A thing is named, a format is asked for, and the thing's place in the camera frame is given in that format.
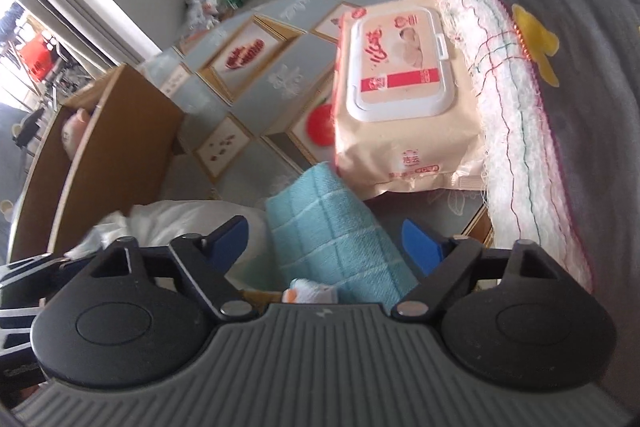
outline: blue towel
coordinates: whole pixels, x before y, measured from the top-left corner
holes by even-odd
[[[336,285],[341,303],[389,310],[417,280],[371,211],[326,163],[266,204],[276,270],[287,281]]]

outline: plastic bag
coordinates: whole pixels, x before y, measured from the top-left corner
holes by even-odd
[[[80,259],[108,247],[125,235],[138,240],[140,247],[165,247],[184,233],[209,235],[233,216],[244,216],[249,223],[249,242],[244,253],[226,274],[236,288],[276,289],[273,250],[266,214],[262,210],[226,201],[158,201],[133,206],[129,217],[109,214],[95,225],[82,243],[65,254]]]

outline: gray fabric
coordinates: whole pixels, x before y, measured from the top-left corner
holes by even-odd
[[[618,344],[605,387],[640,406],[640,0],[500,0],[558,35],[558,88],[539,79],[594,294]]]

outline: yellow flower pattern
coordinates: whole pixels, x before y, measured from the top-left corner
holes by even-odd
[[[514,4],[511,10],[526,54],[538,65],[542,79],[549,86],[559,87],[560,81],[548,59],[560,49],[558,36],[519,4]]]

